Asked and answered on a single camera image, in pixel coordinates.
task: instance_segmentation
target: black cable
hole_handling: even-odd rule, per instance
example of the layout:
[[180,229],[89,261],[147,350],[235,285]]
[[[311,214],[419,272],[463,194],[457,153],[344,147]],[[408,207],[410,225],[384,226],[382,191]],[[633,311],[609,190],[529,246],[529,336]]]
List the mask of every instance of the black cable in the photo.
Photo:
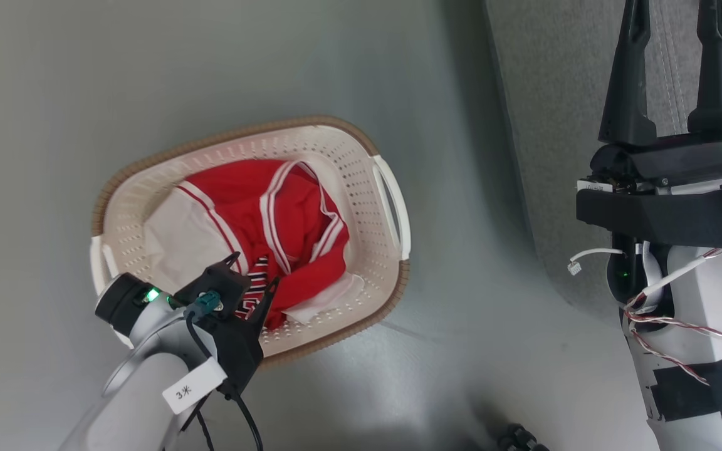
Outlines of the black cable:
[[210,396],[210,393],[208,393],[208,394],[206,395],[206,397],[202,398],[202,399],[197,403],[197,406],[194,407],[194,410],[193,410],[193,411],[191,411],[191,415],[189,415],[189,419],[186,420],[186,422],[183,424],[183,427],[180,429],[181,432],[185,432],[186,429],[189,428],[189,426],[191,425],[191,422],[193,422],[193,420],[194,420],[194,417],[196,417],[197,414],[200,413],[200,409],[201,409],[202,406],[206,403],[206,400],[208,400],[208,397],[209,397],[209,396]]
[[210,351],[208,351],[208,348],[206,348],[206,344],[202,342],[200,335],[197,334],[197,331],[194,330],[194,315],[195,313],[191,312],[186,317],[186,328],[189,329],[189,334],[191,334],[191,338],[194,339],[194,342],[197,343],[197,347],[200,348],[200,351],[202,351],[202,353],[206,355],[206,360],[208,360],[213,356]]
[[210,438],[210,433],[208,432],[208,425],[206,425],[206,419],[202,417],[201,412],[197,412],[197,421],[200,422],[200,426],[202,427],[202,433],[204,434],[204,436],[206,436],[208,451],[213,451],[213,440],[211,440]]
[[[212,354],[210,351],[208,351],[208,348],[204,345],[202,340],[200,339],[200,336],[197,334],[197,331],[194,330],[194,312],[189,313],[189,315],[186,317],[186,328],[189,329],[189,334],[191,334],[191,338],[194,340],[195,343],[197,343],[197,347],[200,348],[200,351],[206,356],[206,359],[210,359],[212,357]],[[247,420],[247,425],[249,425],[249,430],[253,433],[253,439],[255,439],[255,448],[258,449],[258,451],[263,451],[263,442],[261,441],[261,433],[258,432],[258,426],[255,425],[255,420],[253,420],[253,416],[251,413],[249,413],[249,409],[247,408],[247,405],[244,403],[244,400],[241,399],[241,395],[238,394],[238,391],[233,388],[232,385],[230,385],[230,382],[227,383],[227,386],[229,390],[231,391],[229,397],[233,399],[237,404],[238,408],[241,410],[241,414],[244,415],[244,419]],[[208,426],[206,425],[206,422],[204,421],[204,418],[200,414],[200,408],[204,404],[204,400],[206,400],[207,397],[200,400],[200,403],[197,404],[197,408],[194,409],[195,415],[197,416],[197,420],[200,422],[200,426],[202,426],[202,433],[206,435],[206,440],[209,443],[209,449],[213,450],[213,443],[211,443],[210,440],[210,433],[208,432]],[[186,422],[186,426],[191,422],[191,418],[189,418],[188,422]]]
[[244,419],[247,420],[247,425],[249,425],[249,430],[253,433],[253,439],[255,439],[255,448],[258,449],[258,451],[263,451],[263,442],[261,442],[261,433],[258,432],[258,426],[255,425],[255,420],[253,420],[253,416],[251,413],[249,413],[249,409],[247,408],[247,405],[244,403],[244,400],[241,399],[241,395],[238,394],[238,391],[232,390],[231,397],[233,400],[238,404],[238,408],[241,409],[241,413],[244,414]]

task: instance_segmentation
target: white stripe trim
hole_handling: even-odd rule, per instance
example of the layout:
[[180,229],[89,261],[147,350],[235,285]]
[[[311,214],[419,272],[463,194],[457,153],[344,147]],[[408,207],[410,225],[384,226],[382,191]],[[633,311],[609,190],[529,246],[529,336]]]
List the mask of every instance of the white stripe trim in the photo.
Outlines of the white stripe trim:
[[244,249],[241,248],[241,242],[238,241],[238,237],[236,237],[235,233],[233,233],[233,229],[230,228],[229,225],[227,225],[227,222],[224,221],[224,218],[221,217],[221,215],[219,215],[217,211],[215,211],[215,209],[213,209],[213,207],[215,206],[213,200],[191,182],[181,182],[179,186],[181,188],[187,189],[189,192],[191,192],[192,195],[198,197],[200,200],[202,200],[203,203],[208,205],[211,216],[216,218],[219,228],[221,228],[221,230],[224,232],[224,235],[226,235],[230,248],[233,249],[233,252],[241,252],[241,255],[238,256],[238,260],[236,262],[238,272],[240,274],[247,274],[247,272],[249,271],[249,262],[247,262],[247,256],[246,253],[244,253]]
[[283,251],[283,246],[280,245],[277,236],[277,227],[275,227],[275,196],[280,188],[283,187],[283,181],[293,166],[295,166],[295,163],[287,162],[278,168],[275,176],[272,177],[272,182],[269,183],[269,188],[264,195],[261,196],[259,205],[261,207],[261,221],[263,222],[263,232],[266,243],[269,245],[269,248],[272,249],[272,254],[275,255],[275,260],[278,262],[278,265],[286,274],[291,274],[291,268],[286,259],[286,253]]
[[194,185],[191,182],[186,182],[183,180],[183,182],[180,182],[178,185],[180,188],[188,189],[188,191],[191,192],[194,196],[198,197],[200,200],[202,200],[206,205],[208,205],[209,209],[213,209],[216,205],[213,204],[213,200],[211,200],[210,197],[208,197],[207,194],[205,194],[201,189],[197,188],[196,185]]
[[341,216],[338,213],[333,213],[332,211],[328,211],[327,209],[327,203],[325,202],[325,189],[320,184],[319,185],[319,196],[320,196],[320,205],[319,208],[321,209],[322,213],[332,218],[330,220],[329,225],[325,229],[325,233],[322,235],[322,238],[317,242],[315,246],[313,246],[313,253],[311,254],[310,262],[313,262],[314,260],[318,259],[319,257],[322,257],[324,254],[327,254],[330,252],[331,249],[333,249],[333,244],[336,243],[336,239],[338,238],[338,234],[342,231],[344,228],[344,221],[342,220]]
[[317,244],[313,246],[310,262],[313,262],[319,257],[322,257],[324,254],[330,252],[330,250],[333,249],[333,245],[336,243],[336,239],[338,239],[338,235],[341,234],[341,231],[345,227],[341,215],[338,214],[338,212],[332,212],[327,209],[327,203],[325,202],[327,194],[325,189],[322,184],[319,183],[319,178],[316,176],[316,173],[308,163],[287,162],[284,163],[284,165],[281,165],[281,167],[278,168],[278,171],[275,172],[275,176],[272,177],[272,182],[269,183],[269,189],[267,189],[266,193],[261,196],[260,206],[266,242],[269,245],[269,248],[272,249],[272,252],[275,255],[275,260],[277,260],[281,268],[286,271],[286,274],[291,274],[291,268],[286,252],[283,249],[283,245],[281,245],[278,237],[278,226],[277,222],[275,222],[275,197],[280,189],[283,188],[283,184],[286,182],[286,178],[289,173],[296,166],[302,168],[306,174],[313,177],[315,182],[317,182],[317,185],[319,186],[319,209],[322,214],[330,218],[330,223],[325,228],[321,239],[319,239]]

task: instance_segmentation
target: label sticker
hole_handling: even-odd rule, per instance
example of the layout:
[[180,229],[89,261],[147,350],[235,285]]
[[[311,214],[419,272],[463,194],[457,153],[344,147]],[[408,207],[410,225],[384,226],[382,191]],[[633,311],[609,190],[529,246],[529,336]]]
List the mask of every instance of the label sticker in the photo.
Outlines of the label sticker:
[[172,412],[180,415],[186,408],[195,405],[221,385],[226,378],[227,374],[224,374],[224,370],[221,369],[216,359],[211,357],[183,376],[177,383],[166,388],[163,391],[163,397],[172,408]]
[[592,189],[593,191],[614,192],[614,186],[609,185],[608,183],[590,182],[589,180],[579,180],[578,181],[578,191],[581,191],[582,189]]

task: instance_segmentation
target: white cable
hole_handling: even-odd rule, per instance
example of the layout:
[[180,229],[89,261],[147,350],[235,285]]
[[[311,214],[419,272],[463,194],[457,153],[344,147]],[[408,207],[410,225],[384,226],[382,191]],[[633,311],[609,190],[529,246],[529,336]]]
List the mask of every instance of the white cable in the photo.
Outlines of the white cable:
[[584,257],[585,255],[591,255],[591,254],[625,254],[624,251],[620,251],[620,249],[609,249],[607,247],[596,247],[595,249],[589,249],[589,251],[583,251],[579,252],[576,255],[573,255],[572,259],[570,259],[570,262],[575,262],[578,259],[581,259],[581,257]]
[[679,277],[687,274],[688,272],[692,271],[693,269],[696,269],[698,266],[704,264],[708,259],[714,259],[714,257],[717,257],[718,255],[722,254],[722,249],[716,248],[711,249],[710,251],[705,252],[703,255],[697,257],[697,259],[691,261],[690,263],[687,263],[687,265],[683,266],[681,269],[677,269],[677,271],[673,271],[672,273],[668,274],[667,277],[663,277],[659,282],[654,283],[653,285],[647,286],[645,289],[640,291],[639,294],[631,298],[628,303],[625,304],[625,317],[630,321],[629,325],[629,331],[633,335],[634,339],[637,340],[637,343],[639,343],[639,346],[642,347],[645,351],[650,352],[650,354],[653,354],[656,357],[660,357],[660,359],[665,359],[668,362],[674,363],[674,365],[679,366],[684,372],[692,376],[694,379],[698,380],[703,385],[709,385],[709,382],[707,382],[704,377],[699,376],[698,373],[696,373],[690,366],[685,365],[684,362],[681,360],[676,359],[675,357],[668,356],[667,354],[664,354],[662,352],[656,351],[643,337],[640,336],[639,332],[637,331],[636,324],[637,323],[657,323],[657,324],[669,324],[671,326],[679,326],[680,328],[687,328],[691,331],[698,332],[699,334],[703,334],[704,336],[708,337],[717,337],[722,339],[722,332],[716,331],[713,328],[706,328],[705,326],[696,326],[691,323],[685,323],[683,321],[679,321],[678,319],[674,318],[668,318],[668,317],[643,317],[639,316],[640,311],[633,311],[632,308],[634,305],[636,305],[639,301],[647,299],[648,295],[653,294],[656,291],[659,291],[660,289],[667,286],[669,283],[673,282],[676,279],[679,279]]
[[645,341],[645,339],[643,337],[639,336],[639,332],[634,328],[634,325],[631,325],[630,331],[631,331],[631,334],[633,335],[634,339],[637,340],[637,343],[639,343],[639,346],[642,346],[642,349],[650,352],[651,354],[659,357],[660,359],[665,359],[668,362],[673,363],[674,365],[676,365],[679,368],[681,368],[682,370],[684,370],[684,372],[686,372],[687,374],[692,376],[698,382],[702,383],[703,385],[709,386],[709,382],[706,379],[704,379],[704,377],[702,377],[698,373],[696,373],[692,368],[690,368],[690,366],[685,365],[685,363],[682,362],[681,360],[676,359],[674,357],[670,357],[667,354],[662,354],[659,351],[656,351],[656,349],[654,349],[651,345],[649,345],[648,342]]
[[698,266],[704,264],[708,259],[714,259],[714,257],[717,257],[720,254],[722,254],[722,249],[712,249],[711,251],[704,253],[700,257],[697,257],[697,259],[682,266],[682,268],[679,268],[676,271],[671,272],[670,274],[667,275],[667,277],[662,277],[662,279],[659,280],[659,282],[654,283],[653,285],[647,286],[645,289],[642,290],[642,294],[644,294],[645,297],[648,297],[651,294],[656,293],[656,291],[659,291],[660,289],[665,288],[665,286],[667,286],[674,280],[679,279],[679,277],[687,274],[688,272],[692,271],[693,269],[696,269]]
[[576,255],[573,255],[572,259],[570,259],[570,264],[567,265],[567,271],[570,271],[570,274],[576,275],[581,272],[581,263],[578,262],[578,259],[581,259],[581,257],[591,255],[591,254],[621,254],[624,255],[624,251],[620,251],[620,249],[609,249],[607,247],[597,247],[595,249],[589,249],[589,251],[583,251],[579,252]]

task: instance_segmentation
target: green led light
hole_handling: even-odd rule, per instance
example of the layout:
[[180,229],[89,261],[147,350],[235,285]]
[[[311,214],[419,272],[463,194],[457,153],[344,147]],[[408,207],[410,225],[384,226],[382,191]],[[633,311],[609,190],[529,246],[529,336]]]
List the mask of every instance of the green led light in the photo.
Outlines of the green led light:
[[160,296],[160,290],[159,290],[159,289],[157,289],[157,288],[152,288],[152,289],[150,289],[149,293],[147,293],[147,302],[148,302],[148,303],[151,303],[151,302],[154,301],[155,298],[157,298],[158,296]]

